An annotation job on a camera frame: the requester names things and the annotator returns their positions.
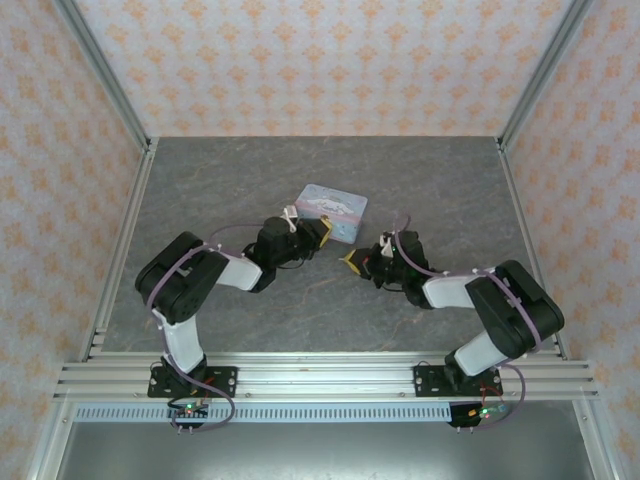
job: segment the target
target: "aluminum frame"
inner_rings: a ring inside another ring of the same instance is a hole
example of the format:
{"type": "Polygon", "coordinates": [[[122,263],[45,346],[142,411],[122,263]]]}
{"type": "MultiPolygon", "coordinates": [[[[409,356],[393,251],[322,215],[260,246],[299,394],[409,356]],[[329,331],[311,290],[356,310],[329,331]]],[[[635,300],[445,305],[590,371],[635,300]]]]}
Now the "aluminum frame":
{"type": "Polygon", "coordinates": [[[73,402],[54,403],[49,407],[49,414],[27,473],[28,480],[51,480],[58,477],[75,412],[76,404],[73,402]]]}
{"type": "Polygon", "coordinates": [[[103,281],[100,299],[98,300],[98,305],[92,316],[92,327],[87,330],[82,342],[83,347],[80,355],[78,356],[78,361],[80,362],[85,361],[89,356],[89,349],[93,344],[96,333],[100,331],[104,335],[106,332],[109,318],[111,317],[111,311],[113,309],[113,302],[115,301],[118,286],[120,285],[120,278],[122,277],[122,270],[124,269],[127,251],[129,249],[129,244],[131,243],[131,238],[133,237],[133,229],[136,219],[138,218],[138,212],[140,211],[140,205],[142,204],[145,187],[149,178],[149,173],[151,172],[151,166],[153,165],[158,141],[158,138],[152,138],[149,143],[149,147],[140,155],[133,187],[129,192],[129,198],[127,199],[127,205],[124,210],[122,222],[118,229],[118,238],[116,239],[116,243],[111,251],[109,271],[103,281]]]}
{"type": "MultiPolygon", "coordinates": [[[[420,361],[443,364],[446,353],[209,353],[207,362],[240,369],[236,398],[243,402],[404,402],[416,401],[412,367],[420,361]]],[[[146,396],[149,365],[159,359],[159,353],[105,352],[84,363],[67,363],[54,401],[162,402],[146,396]]],[[[549,352],[514,365],[527,381],[527,401],[598,397],[588,362],[564,361],[549,352]]],[[[519,398],[521,385],[515,372],[503,369],[501,377],[505,398],[519,398]]],[[[460,397],[419,401],[452,402],[460,397]]]]}
{"type": "Polygon", "coordinates": [[[113,102],[113,106],[122,118],[129,134],[141,151],[146,149],[149,138],[144,131],[142,122],[120,85],[118,77],[113,73],[107,57],[98,45],[75,0],[54,0],[54,3],[58,7],[60,15],[67,22],[69,29],[78,40],[80,48],[113,102]]]}
{"type": "Polygon", "coordinates": [[[592,3],[593,0],[573,0],[569,6],[551,43],[542,55],[529,83],[509,117],[502,135],[499,137],[499,144],[502,149],[508,150],[517,137],[520,127],[533,110],[533,106],[544,90],[547,81],[551,78],[551,74],[560,58],[571,45],[571,40],[582,25],[582,19],[592,3]]]}

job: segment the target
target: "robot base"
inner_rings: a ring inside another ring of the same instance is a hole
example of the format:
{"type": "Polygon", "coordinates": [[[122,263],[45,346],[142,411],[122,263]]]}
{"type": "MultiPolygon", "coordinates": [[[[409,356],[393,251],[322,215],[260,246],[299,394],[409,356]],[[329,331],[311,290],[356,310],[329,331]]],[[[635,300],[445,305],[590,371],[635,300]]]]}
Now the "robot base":
{"type": "MultiPolygon", "coordinates": [[[[445,365],[417,365],[413,367],[413,386],[416,397],[481,397],[481,384],[492,387],[502,395],[500,374],[491,369],[475,377],[466,377],[455,387],[445,365]]],[[[485,392],[487,397],[497,396],[491,390],[485,392]]]]}
{"type": "MultiPolygon", "coordinates": [[[[210,367],[204,368],[203,372],[199,372],[198,377],[203,383],[207,383],[212,387],[222,390],[230,397],[235,397],[236,384],[238,382],[237,367],[210,367]]],[[[176,377],[171,367],[166,368],[164,365],[151,369],[151,379],[149,380],[149,389],[147,390],[149,398],[220,398],[220,395],[209,392],[202,388],[186,383],[182,378],[176,377]]]]}

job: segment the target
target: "cable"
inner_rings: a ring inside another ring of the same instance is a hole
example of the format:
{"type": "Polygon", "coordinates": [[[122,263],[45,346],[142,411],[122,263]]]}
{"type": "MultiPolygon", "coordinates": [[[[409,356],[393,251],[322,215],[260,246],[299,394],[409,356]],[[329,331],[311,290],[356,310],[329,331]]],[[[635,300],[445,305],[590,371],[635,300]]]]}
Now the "cable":
{"type": "MultiPolygon", "coordinates": [[[[411,260],[409,256],[405,253],[404,249],[402,248],[402,244],[400,243],[400,232],[406,230],[409,227],[410,223],[411,223],[411,215],[407,215],[407,223],[402,228],[402,230],[399,230],[396,228],[395,222],[393,226],[394,239],[396,241],[396,248],[398,249],[398,252],[400,253],[400,256],[402,257],[402,259],[405,262],[407,262],[407,264],[410,267],[412,267],[414,270],[417,270],[418,272],[424,275],[429,275],[431,277],[439,277],[439,278],[448,277],[450,272],[440,273],[440,272],[434,272],[434,271],[422,268],[420,265],[418,265],[413,260],[411,260]]],[[[527,324],[527,328],[531,331],[531,335],[533,335],[533,339],[535,341],[535,347],[532,350],[533,353],[536,353],[538,350],[540,350],[540,347],[542,346],[542,339],[540,338],[540,333],[538,332],[538,329],[536,329],[535,325],[533,324],[533,321],[531,320],[531,317],[529,316],[527,311],[520,304],[520,301],[518,300],[518,298],[513,294],[511,290],[509,290],[509,287],[507,287],[502,280],[500,280],[496,275],[491,273],[489,270],[481,271],[478,269],[474,269],[472,273],[478,276],[484,276],[489,278],[491,281],[493,281],[493,283],[495,283],[500,288],[500,290],[502,290],[502,292],[507,296],[507,298],[511,300],[512,305],[518,311],[518,313],[524,320],[524,323],[527,324]]]]}
{"type": "MultiPolygon", "coordinates": [[[[214,380],[215,380],[215,377],[209,377],[207,380],[205,380],[205,382],[204,382],[204,383],[206,383],[207,385],[211,385],[211,382],[213,382],[214,380]]],[[[206,400],[206,399],[208,398],[208,395],[209,395],[209,392],[207,392],[207,393],[205,394],[205,396],[204,396],[204,400],[206,400]]],[[[182,407],[181,405],[176,405],[176,403],[177,403],[177,402],[179,402],[180,400],[185,399],[185,398],[193,398],[193,397],[191,397],[190,395],[186,395],[186,396],[184,396],[184,397],[176,397],[176,398],[173,398],[173,399],[171,399],[171,400],[169,400],[169,401],[167,402],[167,407],[169,407],[169,408],[176,408],[176,409],[178,409],[178,410],[179,410],[179,409],[181,409],[181,408],[184,408],[184,407],[182,407]]],[[[204,404],[201,404],[201,405],[200,405],[200,406],[198,406],[197,408],[192,408],[192,410],[193,410],[194,412],[197,412],[198,410],[201,410],[202,408],[206,408],[206,407],[208,407],[208,406],[207,406],[207,405],[204,405],[204,404]]]]}
{"type": "Polygon", "coordinates": [[[217,230],[214,230],[211,235],[209,235],[209,240],[206,243],[215,245],[213,243],[213,240],[215,239],[216,235],[224,232],[225,230],[230,230],[233,228],[261,228],[262,226],[262,223],[238,223],[236,225],[227,225],[226,227],[220,227],[217,230]]]}
{"type": "Polygon", "coordinates": [[[514,365],[509,365],[508,363],[505,363],[505,364],[502,365],[502,367],[510,368],[511,370],[516,372],[516,374],[520,378],[520,384],[522,385],[522,393],[520,394],[520,400],[518,400],[518,403],[516,403],[516,406],[513,407],[511,410],[509,410],[509,412],[507,412],[507,414],[504,417],[502,417],[502,418],[500,418],[500,419],[496,420],[495,422],[490,423],[488,425],[478,425],[477,427],[470,427],[470,428],[468,428],[466,430],[469,430],[471,432],[473,432],[474,430],[486,430],[488,428],[493,428],[498,424],[504,424],[504,422],[507,421],[508,418],[509,419],[513,418],[514,414],[518,411],[518,409],[524,403],[524,398],[527,395],[527,384],[526,384],[526,382],[524,380],[524,375],[522,374],[520,369],[518,367],[514,366],[514,365]]]}
{"type": "Polygon", "coordinates": [[[305,260],[306,259],[303,258],[302,261],[298,265],[296,265],[294,267],[285,267],[284,265],[282,265],[282,266],[280,266],[278,268],[280,270],[296,270],[297,268],[300,268],[302,265],[304,265],[305,260]]]}
{"type": "MultiPolygon", "coordinates": [[[[219,228],[217,230],[215,230],[209,237],[209,240],[212,241],[214,239],[214,237],[225,230],[231,229],[231,228],[246,228],[246,227],[261,227],[262,225],[258,225],[258,224],[239,224],[239,225],[228,225],[226,227],[222,227],[219,228]]],[[[198,380],[196,380],[195,378],[190,377],[189,375],[187,375],[185,372],[183,372],[180,367],[178,367],[176,361],[173,358],[173,355],[171,355],[171,352],[169,351],[169,344],[167,343],[167,337],[162,325],[162,320],[160,319],[160,317],[158,317],[158,315],[156,315],[155,311],[153,310],[153,302],[156,299],[156,296],[158,295],[158,293],[160,292],[160,290],[162,290],[162,287],[164,287],[164,285],[167,283],[167,281],[169,280],[169,278],[171,278],[171,276],[178,271],[178,269],[187,261],[189,260],[191,257],[193,257],[195,254],[203,252],[205,250],[209,250],[211,248],[211,245],[209,245],[208,243],[203,243],[202,245],[200,245],[199,247],[193,248],[191,250],[189,250],[187,253],[185,253],[176,263],[174,263],[171,268],[169,268],[169,270],[167,270],[167,272],[162,276],[162,278],[160,279],[160,281],[156,284],[156,286],[153,288],[153,290],[151,291],[151,294],[149,295],[149,298],[147,299],[147,310],[149,311],[149,314],[151,315],[151,317],[156,321],[156,324],[158,325],[158,328],[162,331],[162,344],[163,344],[163,348],[164,348],[164,352],[166,354],[166,360],[167,363],[169,363],[169,365],[171,365],[171,367],[173,367],[175,369],[175,371],[178,373],[178,375],[180,375],[180,377],[182,377],[184,380],[186,380],[187,382],[191,383],[192,385],[195,385],[197,387],[200,387],[204,390],[207,390],[211,393],[215,393],[216,395],[221,396],[222,398],[224,398],[227,402],[229,402],[229,406],[231,407],[231,412],[229,412],[229,415],[227,415],[226,418],[224,418],[223,420],[217,422],[217,423],[212,423],[212,424],[208,424],[208,425],[203,425],[202,427],[200,427],[199,429],[197,429],[196,431],[198,432],[203,432],[206,430],[213,430],[216,428],[220,428],[224,425],[226,425],[227,423],[229,423],[231,421],[231,419],[234,417],[235,413],[236,413],[236,405],[233,401],[233,399],[224,391],[220,390],[219,388],[213,387],[211,385],[207,385],[206,383],[202,383],[198,380]]],[[[174,413],[172,421],[171,421],[171,425],[176,428],[178,431],[181,430],[181,427],[179,427],[175,421],[176,418],[176,413],[174,413]]]]}
{"type": "MultiPolygon", "coordinates": [[[[394,226],[393,226],[394,239],[396,241],[396,248],[398,249],[398,252],[400,253],[400,256],[402,257],[402,259],[405,262],[407,262],[407,264],[410,267],[412,267],[413,269],[417,270],[418,272],[420,272],[420,273],[422,273],[424,275],[429,275],[431,277],[440,277],[440,278],[449,276],[450,272],[440,273],[440,272],[434,272],[434,271],[422,268],[420,265],[416,264],[413,260],[411,260],[409,258],[409,256],[405,253],[404,249],[402,248],[402,244],[400,243],[400,232],[406,230],[409,227],[410,223],[411,223],[411,215],[407,215],[407,223],[405,224],[405,226],[401,230],[396,228],[395,222],[394,222],[394,226]]],[[[494,275],[492,272],[490,272],[488,270],[480,271],[478,269],[474,269],[473,273],[476,274],[476,275],[479,275],[479,276],[485,276],[485,277],[489,278],[491,281],[493,281],[493,283],[495,283],[504,292],[504,294],[507,296],[507,298],[509,298],[509,300],[511,300],[511,303],[513,304],[515,309],[518,311],[518,313],[520,314],[520,316],[522,317],[524,322],[527,324],[527,328],[531,331],[531,335],[533,335],[533,338],[534,338],[535,343],[536,343],[535,344],[535,348],[533,349],[533,352],[535,353],[538,350],[540,350],[540,347],[541,347],[541,344],[542,344],[542,339],[540,338],[540,333],[538,332],[538,329],[533,324],[533,321],[531,320],[531,317],[529,317],[529,314],[527,313],[527,311],[520,304],[520,302],[518,301],[516,296],[513,294],[513,292],[511,292],[511,290],[509,290],[509,287],[507,287],[502,280],[500,280],[496,275],[494,275]]],[[[512,418],[514,413],[516,413],[516,411],[520,408],[520,406],[524,402],[525,396],[527,394],[526,381],[524,379],[524,375],[522,374],[522,372],[520,371],[520,369],[518,367],[516,367],[514,365],[510,365],[509,363],[507,363],[507,361],[505,361],[502,364],[498,364],[497,366],[510,368],[511,370],[516,372],[516,374],[520,378],[520,384],[522,385],[522,394],[520,395],[520,400],[518,400],[518,403],[516,404],[516,406],[512,410],[510,410],[509,413],[507,413],[504,417],[500,418],[496,422],[490,423],[489,425],[479,425],[479,426],[475,427],[475,430],[486,430],[487,428],[492,428],[495,425],[498,425],[499,423],[504,423],[504,421],[507,420],[507,418],[512,418]]]]}
{"type": "Polygon", "coordinates": [[[495,388],[493,388],[492,386],[487,386],[484,383],[480,383],[480,390],[482,390],[482,406],[484,406],[484,404],[486,403],[487,400],[487,390],[489,390],[490,392],[495,393],[498,398],[500,398],[500,401],[502,403],[504,403],[504,399],[502,398],[502,394],[495,388]]]}

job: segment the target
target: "gray table surface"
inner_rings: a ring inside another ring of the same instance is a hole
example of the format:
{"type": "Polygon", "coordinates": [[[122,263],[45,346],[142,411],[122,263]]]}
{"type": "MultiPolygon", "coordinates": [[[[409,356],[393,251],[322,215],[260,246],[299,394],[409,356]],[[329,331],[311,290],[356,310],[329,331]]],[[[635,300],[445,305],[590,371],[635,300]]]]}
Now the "gray table surface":
{"type": "MultiPolygon", "coordinates": [[[[233,223],[279,215],[308,183],[368,197],[357,246],[371,246],[396,212],[410,212],[435,268],[527,268],[525,244],[489,137],[162,138],[108,326],[106,351],[159,351],[158,331],[134,289],[140,269],[182,231],[207,238],[233,223]]],[[[240,250],[257,229],[223,234],[240,250]]],[[[482,330],[472,310],[420,310],[376,290],[338,259],[330,241],[258,295],[217,287],[198,314],[209,351],[450,350],[482,330]]]]}

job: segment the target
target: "patterned wallpaper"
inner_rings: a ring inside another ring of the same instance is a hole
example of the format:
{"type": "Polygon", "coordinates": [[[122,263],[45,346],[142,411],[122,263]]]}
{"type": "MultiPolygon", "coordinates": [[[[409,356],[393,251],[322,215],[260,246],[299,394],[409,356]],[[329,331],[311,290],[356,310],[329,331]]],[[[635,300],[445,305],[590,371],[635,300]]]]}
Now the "patterned wallpaper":
{"type": "Polygon", "coordinates": [[[640,478],[640,8],[596,0],[510,152],[535,248],[640,478]]]}
{"type": "Polygon", "coordinates": [[[2,478],[80,351],[138,158],[53,2],[0,2],[2,478]]]}
{"type": "Polygon", "coordinates": [[[152,136],[498,135],[570,0],[80,0],[152,136]]]}

